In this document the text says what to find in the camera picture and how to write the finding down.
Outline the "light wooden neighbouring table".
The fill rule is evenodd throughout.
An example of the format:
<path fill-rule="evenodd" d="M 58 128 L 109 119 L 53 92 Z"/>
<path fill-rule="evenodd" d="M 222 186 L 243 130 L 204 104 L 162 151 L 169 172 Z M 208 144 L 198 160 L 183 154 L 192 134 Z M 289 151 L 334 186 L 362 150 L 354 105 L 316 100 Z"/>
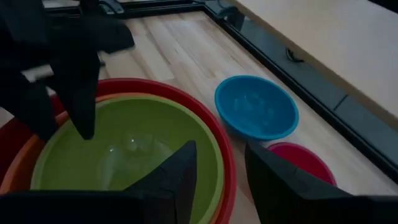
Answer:
<path fill-rule="evenodd" d="M 228 0 L 398 131 L 398 14 L 368 0 Z"/>

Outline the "blue plastic bowl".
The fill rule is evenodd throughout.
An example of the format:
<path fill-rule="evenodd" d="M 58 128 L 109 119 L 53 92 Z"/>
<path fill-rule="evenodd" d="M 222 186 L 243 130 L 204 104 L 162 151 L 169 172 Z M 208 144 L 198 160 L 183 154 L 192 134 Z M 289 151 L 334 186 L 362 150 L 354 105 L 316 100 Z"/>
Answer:
<path fill-rule="evenodd" d="M 299 124 L 292 97 L 261 77 L 237 75 L 223 80 L 215 90 L 215 106 L 225 125 L 244 138 L 281 139 Z"/>

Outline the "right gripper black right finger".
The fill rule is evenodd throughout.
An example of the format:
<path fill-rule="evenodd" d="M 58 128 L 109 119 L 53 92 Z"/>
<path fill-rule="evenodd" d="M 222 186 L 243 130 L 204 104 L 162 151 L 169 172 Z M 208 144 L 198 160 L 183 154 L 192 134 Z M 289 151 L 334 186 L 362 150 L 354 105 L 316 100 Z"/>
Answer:
<path fill-rule="evenodd" d="M 334 224 L 351 195 L 254 141 L 245 148 L 246 173 L 262 224 Z"/>

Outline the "black table frame rail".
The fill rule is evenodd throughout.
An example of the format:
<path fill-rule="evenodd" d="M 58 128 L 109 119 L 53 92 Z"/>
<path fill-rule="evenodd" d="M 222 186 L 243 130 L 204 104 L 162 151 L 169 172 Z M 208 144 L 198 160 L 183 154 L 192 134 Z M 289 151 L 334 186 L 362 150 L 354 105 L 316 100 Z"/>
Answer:
<path fill-rule="evenodd" d="M 205 5 L 218 25 L 398 184 L 397 131 L 236 7 L 218 1 Z"/>
<path fill-rule="evenodd" d="M 182 12 L 202 11 L 206 5 L 201 1 L 194 0 L 156 0 L 156 1 L 137 1 L 122 2 L 119 5 L 123 13 L 114 12 L 105 16 L 118 19 L 134 19 L 150 16 L 161 16 L 167 14 L 178 14 Z M 53 18 L 77 18 L 82 16 L 80 6 L 50 7 L 45 9 Z"/>

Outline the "small pink plastic bowl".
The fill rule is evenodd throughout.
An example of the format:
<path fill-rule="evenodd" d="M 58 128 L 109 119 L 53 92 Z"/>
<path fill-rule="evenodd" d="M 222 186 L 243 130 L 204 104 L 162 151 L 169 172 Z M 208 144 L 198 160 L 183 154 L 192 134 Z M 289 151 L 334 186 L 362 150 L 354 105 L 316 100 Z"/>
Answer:
<path fill-rule="evenodd" d="M 309 174 L 337 186 L 329 167 L 306 147 L 291 142 L 278 142 L 268 146 L 267 149 Z"/>

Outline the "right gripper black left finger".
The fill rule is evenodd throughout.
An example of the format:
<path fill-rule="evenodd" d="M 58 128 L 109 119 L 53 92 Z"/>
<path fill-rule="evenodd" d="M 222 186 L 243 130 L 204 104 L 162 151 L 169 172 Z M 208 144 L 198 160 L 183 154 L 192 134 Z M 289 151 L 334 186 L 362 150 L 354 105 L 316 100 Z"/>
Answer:
<path fill-rule="evenodd" d="M 180 149 L 125 191 L 135 196 L 131 224 L 189 224 L 197 184 L 197 147 Z"/>

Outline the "large red plastic bowl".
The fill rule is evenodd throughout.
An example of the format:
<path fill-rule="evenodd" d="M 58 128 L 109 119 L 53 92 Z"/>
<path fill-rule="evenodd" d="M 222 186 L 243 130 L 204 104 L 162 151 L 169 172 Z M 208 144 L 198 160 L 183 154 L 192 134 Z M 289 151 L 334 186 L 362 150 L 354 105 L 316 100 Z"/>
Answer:
<path fill-rule="evenodd" d="M 219 144 L 224 164 L 224 189 L 221 202 L 212 218 L 213 224 L 228 224 L 236 198 L 236 168 L 234 156 L 228 135 L 214 114 L 200 101 L 187 92 L 153 80 L 141 78 L 110 78 L 100 80 L 96 96 L 99 100 L 109 95 L 121 93 L 148 93 L 162 96 L 190 109 L 209 127 Z M 10 175 L 7 170 L 15 158 L 23 154 L 22 147 L 33 136 L 30 129 L 18 119 L 12 118 L 5 124 L 0 124 L 0 194 L 8 191 Z"/>

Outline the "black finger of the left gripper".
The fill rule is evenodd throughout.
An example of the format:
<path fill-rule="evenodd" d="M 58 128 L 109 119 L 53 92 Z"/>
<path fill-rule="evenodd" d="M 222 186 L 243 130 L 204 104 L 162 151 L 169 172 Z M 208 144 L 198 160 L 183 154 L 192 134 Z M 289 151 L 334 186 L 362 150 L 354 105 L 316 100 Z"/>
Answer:
<path fill-rule="evenodd" d="M 42 82 L 31 83 L 20 72 L 0 73 L 0 107 L 44 141 L 58 128 L 46 86 Z"/>
<path fill-rule="evenodd" d="M 95 96 L 100 71 L 97 51 L 66 47 L 50 64 L 53 75 L 46 84 L 53 89 L 81 137 L 95 133 Z"/>

